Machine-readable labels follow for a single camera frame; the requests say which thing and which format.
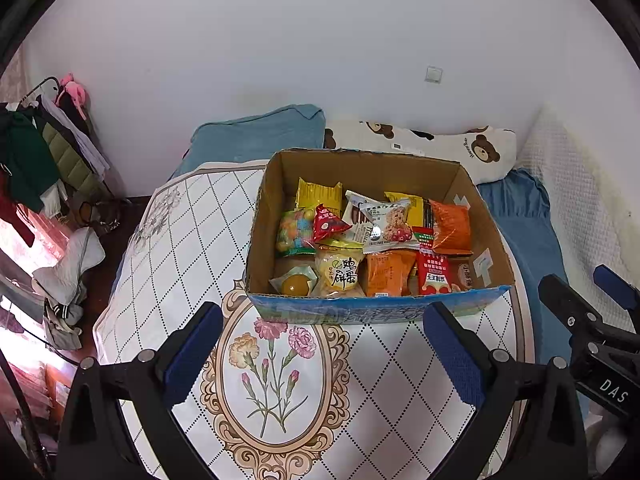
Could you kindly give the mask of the red long snack packet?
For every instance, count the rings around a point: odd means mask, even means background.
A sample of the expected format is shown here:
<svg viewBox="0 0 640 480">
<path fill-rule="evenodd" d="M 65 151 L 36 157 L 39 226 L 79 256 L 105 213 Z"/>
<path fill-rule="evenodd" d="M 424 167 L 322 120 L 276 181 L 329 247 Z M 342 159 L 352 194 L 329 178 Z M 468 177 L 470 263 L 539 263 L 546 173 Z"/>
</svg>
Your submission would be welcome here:
<svg viewBox="0 0 640 480">
<path fill-rule="evenodd" d="M 416 257 L 418 292 L 420 295 L 441 295 L 452 292 L 449 281 L 449 262 L 434 251 L 434 233 L 427 226 L 415 226 L 413 234 L 420 248 Z"/>
</svg>

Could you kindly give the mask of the orange snack packet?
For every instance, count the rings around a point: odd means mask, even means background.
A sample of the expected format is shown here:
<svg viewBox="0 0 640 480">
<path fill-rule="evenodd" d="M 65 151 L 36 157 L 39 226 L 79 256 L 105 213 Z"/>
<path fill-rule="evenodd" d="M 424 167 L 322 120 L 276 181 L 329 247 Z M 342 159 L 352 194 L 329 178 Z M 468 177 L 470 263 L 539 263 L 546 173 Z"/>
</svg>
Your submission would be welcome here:
<svg viewBox="0 0 640 480">
<path fill-rule="evenodd" d="M 446 256 L 472 255 L 472 230 L 465 206 L 429 200 L 434 217 L 433 250 Z"/>
<path fill-rule="evenodd" d="M 401 297 L 410 294 L 409 275 L 416 264 L 416 251 L 394 249 L 366 255 L 363 290 L 368 297 Z"/>
</svg>

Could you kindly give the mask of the yellow black noodle packet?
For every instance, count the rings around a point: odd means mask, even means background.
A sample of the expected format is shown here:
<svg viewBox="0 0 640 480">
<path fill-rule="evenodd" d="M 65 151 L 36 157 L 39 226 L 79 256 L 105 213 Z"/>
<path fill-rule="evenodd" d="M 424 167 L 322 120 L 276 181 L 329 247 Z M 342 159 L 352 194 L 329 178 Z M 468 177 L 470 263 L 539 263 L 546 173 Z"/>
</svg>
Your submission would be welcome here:
<svg viewBox="0 0 640 480">
<path fill-rule="evenodd" d="M 390 202 L 398 202 L 398 200 L 406 200 L 409 205 L 407 207 L 407 223 L 412 228 L 425 228 L 432 225 L 431 207 L 427 200 L 421 196 L 411 195 L 399 192 L 385 192 L 385 197 Z"/>
</svg>

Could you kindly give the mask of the white oat cookie packet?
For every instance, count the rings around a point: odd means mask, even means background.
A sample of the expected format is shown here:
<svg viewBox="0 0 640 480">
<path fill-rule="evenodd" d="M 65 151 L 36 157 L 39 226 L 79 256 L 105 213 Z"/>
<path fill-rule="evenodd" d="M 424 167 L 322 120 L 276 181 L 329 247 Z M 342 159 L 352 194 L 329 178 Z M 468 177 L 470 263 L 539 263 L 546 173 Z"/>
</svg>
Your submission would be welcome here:
<svg viewBox="0 0 640 480">
<path fill-rule="evenodd" d="M 420 248 L 412 227 L 407 223 L 408 205 L 406 200 L 398 200 L 398 202 L 367 204 L 361 207 L 361 211 L 373 223 L 371 235 L 363 245 L 365 255 L 394 249 L 418 250 Z"/>
</svg>

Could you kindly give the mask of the yellow pastry snack packet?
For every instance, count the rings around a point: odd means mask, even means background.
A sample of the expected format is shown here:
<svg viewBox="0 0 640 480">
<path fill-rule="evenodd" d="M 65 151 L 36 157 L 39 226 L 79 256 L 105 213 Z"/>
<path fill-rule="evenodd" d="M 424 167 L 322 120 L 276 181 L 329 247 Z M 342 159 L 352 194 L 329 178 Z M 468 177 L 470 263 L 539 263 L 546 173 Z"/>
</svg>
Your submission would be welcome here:
<svg viewBox="0 0 640 480">
<path fill-rule="evenodd" d="M 318 282 L 311 295 L 320 298 L 363 297 L 359 281 L 361 249 L 321 248 L 314 258 Z"/>
</svg>

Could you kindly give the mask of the red triangular snack packet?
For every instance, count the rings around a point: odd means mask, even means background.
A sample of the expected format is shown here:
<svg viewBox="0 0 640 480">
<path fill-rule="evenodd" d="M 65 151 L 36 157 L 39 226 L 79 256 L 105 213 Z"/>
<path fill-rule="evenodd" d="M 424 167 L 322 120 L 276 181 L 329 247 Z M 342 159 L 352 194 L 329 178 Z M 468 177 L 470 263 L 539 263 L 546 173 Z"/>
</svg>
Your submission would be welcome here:
<svg viewBox="0 0 640 480">
<path fill-rule="evenodd" d="M 348 231 L 352 226 L 338 218 L 336 214 L 320 204 L 314 213 L 314 223 L 312 224 L 312 240 L 320 243 L 337 234 Z"/>
</svg>

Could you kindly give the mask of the yellow striped snack packet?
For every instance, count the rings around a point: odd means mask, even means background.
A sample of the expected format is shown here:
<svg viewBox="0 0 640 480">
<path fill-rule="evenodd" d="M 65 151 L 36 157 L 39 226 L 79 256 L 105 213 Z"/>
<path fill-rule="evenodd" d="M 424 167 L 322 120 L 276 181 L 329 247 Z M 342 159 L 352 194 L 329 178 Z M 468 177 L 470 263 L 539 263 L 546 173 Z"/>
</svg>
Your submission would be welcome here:
<svg viewBox="0 0 640 480">
<path fill-rule="evenodd" d="M 295 196 L 296 209 L 316 209 L 323 205 L 339 216 L 342 212 L 343 185 L 337 182 L 334 186 L 326 186 L 318 183 L 307 182 L 303 178 L 298 179 L 298 187 Z"/>
</svg>

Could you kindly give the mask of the colourful candy ball bag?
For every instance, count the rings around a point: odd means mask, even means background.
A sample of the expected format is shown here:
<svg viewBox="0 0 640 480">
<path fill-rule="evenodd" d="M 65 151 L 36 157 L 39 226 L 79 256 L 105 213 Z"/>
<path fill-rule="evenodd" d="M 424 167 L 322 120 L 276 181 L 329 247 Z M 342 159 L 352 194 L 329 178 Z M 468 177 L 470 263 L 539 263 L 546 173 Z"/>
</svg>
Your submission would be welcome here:
<svg viewBox="0 0 640 480">
<path fill-rule="evenodd" d="M 282 214 L 276 238 L 276 252 L 279 257 L 313 255 L 314 211 L 294 209 Z"/>
</svg>

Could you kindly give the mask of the brown biscuit packet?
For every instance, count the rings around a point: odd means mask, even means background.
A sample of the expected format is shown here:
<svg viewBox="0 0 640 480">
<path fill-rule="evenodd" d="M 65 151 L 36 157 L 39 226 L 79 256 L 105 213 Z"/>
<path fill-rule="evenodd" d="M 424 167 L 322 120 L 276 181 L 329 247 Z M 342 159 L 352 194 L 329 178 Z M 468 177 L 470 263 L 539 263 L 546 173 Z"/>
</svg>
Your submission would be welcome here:
<svg viewBox="0 0 640 480">
<path fill-rule="evenodd" d="M 453 292 L 468 292 L 473 288 L 471 267 L 468 259 L 448 259 L 448 281 Z"/>
</svg>

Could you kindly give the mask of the white chocolate wafer packet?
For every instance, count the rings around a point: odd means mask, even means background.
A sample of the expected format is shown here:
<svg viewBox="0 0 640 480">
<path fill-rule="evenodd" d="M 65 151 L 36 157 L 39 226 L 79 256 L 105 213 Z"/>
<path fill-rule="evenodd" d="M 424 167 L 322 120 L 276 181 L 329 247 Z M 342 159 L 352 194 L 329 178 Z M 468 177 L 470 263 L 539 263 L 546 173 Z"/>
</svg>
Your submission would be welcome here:
<svg viewBox="0 0 640 480">
<path fill-rule="evenodd" d="M 367 204 L 378 204 L 377 200 L 361 195 L 351 190 L 345 192 L 346 206 L 342 220 L 350 225 L 350 228 L 342 234 L 342 240 L 354 246 L 363 246 L 369 239 L 373 223 L 361 211 L 361 207 Z"/>
</svg>

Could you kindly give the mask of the white knit blanket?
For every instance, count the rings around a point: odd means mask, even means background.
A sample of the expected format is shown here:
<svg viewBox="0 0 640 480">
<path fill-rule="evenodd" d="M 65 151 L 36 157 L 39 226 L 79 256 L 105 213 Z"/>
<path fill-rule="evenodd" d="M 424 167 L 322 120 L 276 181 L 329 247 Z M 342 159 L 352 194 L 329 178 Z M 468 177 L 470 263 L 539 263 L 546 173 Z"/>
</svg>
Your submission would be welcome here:
<svg viewBox="0 0 640 480">
<path fill-rule="evenodd" d="M 639 285 L 639 219 L 620 187 L 547 107 L 529 130 L 518 166 L 541 180 L 549 194 L 551 224 L 570 286 L 605 322 L 632 330 L 630 314 L 592 278 L 594 269 L 604 264 L 626 282 Z"/>
</svg>

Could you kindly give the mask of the white diamond pattern quilt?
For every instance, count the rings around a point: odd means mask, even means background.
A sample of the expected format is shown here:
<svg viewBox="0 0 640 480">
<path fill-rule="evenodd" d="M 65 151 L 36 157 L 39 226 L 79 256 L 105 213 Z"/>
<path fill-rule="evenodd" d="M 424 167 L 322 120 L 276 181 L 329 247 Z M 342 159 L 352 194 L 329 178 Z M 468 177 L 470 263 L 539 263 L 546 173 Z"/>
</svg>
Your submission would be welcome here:
<svg viewBox="0 0 640 480">
<path fill-rule="evenodd" d="M 293 203 L 300 181 L 382 200 L 404 192 L 469 207 L 475 285 L 461 324 L 520 356 L 514 259 L 466 169 L 427 157 L 292 151 L 273 162 L 206 162 L 157 188 L 93 327 L 101 362 L 158 349 L 206 301 L 224 329 L 186 400 L 180 427 L 223 479 L 425 479 L 474 415 L 424 335 L 419 310 L 336 324 L 266 322 L 247 263 L 272 269 L 274 224 L 258 210 Z"/>
</svg>

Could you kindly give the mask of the white clothes pile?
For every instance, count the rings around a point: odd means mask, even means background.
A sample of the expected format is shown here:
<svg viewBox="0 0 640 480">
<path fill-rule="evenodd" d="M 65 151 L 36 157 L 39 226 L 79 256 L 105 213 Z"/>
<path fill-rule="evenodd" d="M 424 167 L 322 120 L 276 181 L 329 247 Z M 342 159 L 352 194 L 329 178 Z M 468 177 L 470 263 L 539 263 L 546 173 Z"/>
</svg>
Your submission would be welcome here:
<svg viewBox="0 0 640 480">
<path fill-rule="evenodd" d="M 48 343 L 56 350 L 82 347 L 79 323 L 84 316 L 81 303 L 87 298 L 82 277 L 105 258 L 105 250 L 91 228 L 73 232 L 64 256 L 55 266 L 32 272 L 32 286 L 43 298 L 42 325 Z"/>
</svg>

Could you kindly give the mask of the white bear print pillow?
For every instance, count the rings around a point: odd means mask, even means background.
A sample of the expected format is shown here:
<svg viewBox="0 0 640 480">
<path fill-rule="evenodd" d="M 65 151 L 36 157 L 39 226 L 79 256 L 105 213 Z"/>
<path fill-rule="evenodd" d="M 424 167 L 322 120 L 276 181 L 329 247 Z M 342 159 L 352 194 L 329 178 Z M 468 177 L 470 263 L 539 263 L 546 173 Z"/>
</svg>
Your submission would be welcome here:
<svg viewBox="0 0 640 480">
<path fill-rule="evenodd" d="M 337 120 L 326 124 L 326 147 L 402 153 L 458 162 L 474 184 L 503 179 L 516 163 L 516 134 L 486 126 L 456 134 L 433 134 L 378 122 Z"/>
</svg>

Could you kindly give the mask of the cardboard milk carton box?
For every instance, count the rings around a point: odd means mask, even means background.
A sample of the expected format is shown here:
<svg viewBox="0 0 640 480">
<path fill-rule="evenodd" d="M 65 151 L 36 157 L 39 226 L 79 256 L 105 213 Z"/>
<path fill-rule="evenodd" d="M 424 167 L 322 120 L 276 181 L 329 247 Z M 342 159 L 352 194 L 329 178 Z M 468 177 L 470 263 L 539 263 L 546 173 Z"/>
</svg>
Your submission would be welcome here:
<svg viewBox="0 0 640 480">
<path fill-rule="evenodd" d="M 458 162 L 354 150 L 284 150 L 268 162 L 246 290 L 263 318 L 383 323 L 441 302 L 469 312 L 514 272 Z"/>
</svg>

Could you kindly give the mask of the clothes rack with clothes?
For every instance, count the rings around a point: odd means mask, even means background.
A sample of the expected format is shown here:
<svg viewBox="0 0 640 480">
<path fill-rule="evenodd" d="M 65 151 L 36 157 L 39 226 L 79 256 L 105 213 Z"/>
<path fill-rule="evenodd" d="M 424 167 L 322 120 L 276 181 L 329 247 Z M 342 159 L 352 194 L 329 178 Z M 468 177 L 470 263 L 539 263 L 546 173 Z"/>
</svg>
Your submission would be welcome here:
<svg viewBox="0 0 640 480">
<path fill-rule="evenodd" d="M 38 237 L 58 249 L 79 228 L 99 233 L 119 226 L 120 207 L 107 183 L 111 165 L 93 140 L 88 100 L 83 120 L 68 96 L 55 105 L 61 79 L 16 103 L 1 105 L 1 223 L 24 245 Z"/>
</svg>

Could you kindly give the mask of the blue pillow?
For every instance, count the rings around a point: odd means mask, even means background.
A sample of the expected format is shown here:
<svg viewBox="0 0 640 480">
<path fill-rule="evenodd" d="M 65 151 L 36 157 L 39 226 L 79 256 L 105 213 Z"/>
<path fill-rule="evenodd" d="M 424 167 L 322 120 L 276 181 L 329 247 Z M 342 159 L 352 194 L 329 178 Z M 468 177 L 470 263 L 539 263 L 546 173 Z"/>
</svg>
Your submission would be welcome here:
<svg viewBox="0 0 640 480">
<path fill-rule="evenodd" d="M 287 148 L 323 148 L 326 116 L 318 106 L 292 104 L 266 114 L 206 122 L 192 134 L 173 177 L 204 162 L 249 162 L 270 159 Z"/>
</svg>

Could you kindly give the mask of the pink plush toy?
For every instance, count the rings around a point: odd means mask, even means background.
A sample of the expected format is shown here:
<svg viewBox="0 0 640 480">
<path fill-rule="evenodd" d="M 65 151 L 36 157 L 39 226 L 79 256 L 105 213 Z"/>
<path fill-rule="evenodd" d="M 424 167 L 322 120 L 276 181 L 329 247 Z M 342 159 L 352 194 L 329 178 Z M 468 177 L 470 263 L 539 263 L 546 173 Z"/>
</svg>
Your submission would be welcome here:
<svg viewBox="0 0 640 480">
<path fill-rule="evenodd" d="M 78 82 L 75 81 L 74 75 L 72 73 L 68 73 L 64 76 L 61 81 L 61 89 L 60 93 L 56 97 L 55 105 L 61 106 L 61 102 L 63 96 L 68 96 L 70 98 L 70 102 L 73 103 L 75 110 L 78 111 L 78 114 L 83 120 L 87 120 L 86 114 L 86 103 L 88 100 L 87 91 Z"/>
</svg>

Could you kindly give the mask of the white wall switch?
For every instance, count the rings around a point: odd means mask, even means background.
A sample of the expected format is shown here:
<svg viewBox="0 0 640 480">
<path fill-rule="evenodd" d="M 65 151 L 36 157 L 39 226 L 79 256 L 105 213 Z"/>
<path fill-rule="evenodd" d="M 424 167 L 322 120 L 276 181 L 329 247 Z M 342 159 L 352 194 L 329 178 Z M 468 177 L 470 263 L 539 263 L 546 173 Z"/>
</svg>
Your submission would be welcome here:
<svg viewBox="0 0 640 480">
<path fill-rule="evenodd" d="M 425 81 L 431 84 L 440 84 L 444 71 L 436 66 L 428 66 L 425 73 Z"/>
</svg>

